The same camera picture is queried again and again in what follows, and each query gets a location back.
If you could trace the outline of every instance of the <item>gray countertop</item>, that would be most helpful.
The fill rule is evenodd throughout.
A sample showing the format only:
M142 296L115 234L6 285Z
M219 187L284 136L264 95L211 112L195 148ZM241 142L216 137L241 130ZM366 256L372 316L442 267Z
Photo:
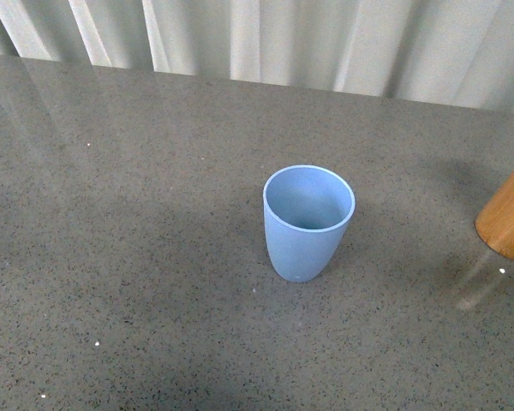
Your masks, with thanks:
M304 284L291 164L356 194ZM0 57L0 409L514 409L513 169L512 114Z

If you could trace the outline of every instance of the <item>wooden object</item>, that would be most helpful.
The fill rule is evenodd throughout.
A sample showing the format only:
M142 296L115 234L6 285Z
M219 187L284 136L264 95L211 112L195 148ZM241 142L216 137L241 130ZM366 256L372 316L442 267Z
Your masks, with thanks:
M475 225L490 248L514 259L514 171L481 210Z

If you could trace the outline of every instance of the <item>white curtain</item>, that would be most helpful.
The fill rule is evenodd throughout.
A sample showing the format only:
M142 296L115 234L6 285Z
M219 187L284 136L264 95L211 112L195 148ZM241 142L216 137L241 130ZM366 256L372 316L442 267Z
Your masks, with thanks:
M0 0L0 54L514 111L514 0Z

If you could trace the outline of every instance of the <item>speckled stone countertop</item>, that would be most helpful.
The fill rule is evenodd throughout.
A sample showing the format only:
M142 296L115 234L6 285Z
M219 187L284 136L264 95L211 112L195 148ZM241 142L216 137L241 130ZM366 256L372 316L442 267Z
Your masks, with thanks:
M291 164L356 193L304 284ZM0 57L0 409L514 409L513 169L512 114Z

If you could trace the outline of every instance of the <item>plastic cup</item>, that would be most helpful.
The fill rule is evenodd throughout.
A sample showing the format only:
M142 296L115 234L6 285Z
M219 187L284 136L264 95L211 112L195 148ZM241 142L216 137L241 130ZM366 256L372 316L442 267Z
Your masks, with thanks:
M356 199L337 174L314 165L274 173L263 189L266 247L279 276L315 278L337 249Z

